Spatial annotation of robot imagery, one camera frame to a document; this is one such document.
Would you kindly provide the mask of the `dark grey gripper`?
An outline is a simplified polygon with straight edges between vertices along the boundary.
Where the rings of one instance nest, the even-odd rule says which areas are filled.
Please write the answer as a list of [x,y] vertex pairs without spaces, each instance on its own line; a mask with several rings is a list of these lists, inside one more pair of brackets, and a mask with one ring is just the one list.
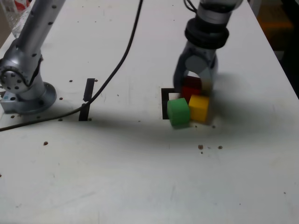
[[[183,52],[180,55],[173,75],[173,86],[175,91],[181,92],[185,72],[187,70],[192,74],[196,74],[201,79],[202,93],[204,95],[210,95],[218,72],[218,58],[216,50],[201,48],[189,41],[187,41],[184,48],[184,51],[187,50],[190,50],[196,56],[188,58],[188,53],[186,52]],[[200,56],[204,58],[212,58],[212,60],[207,62]]]

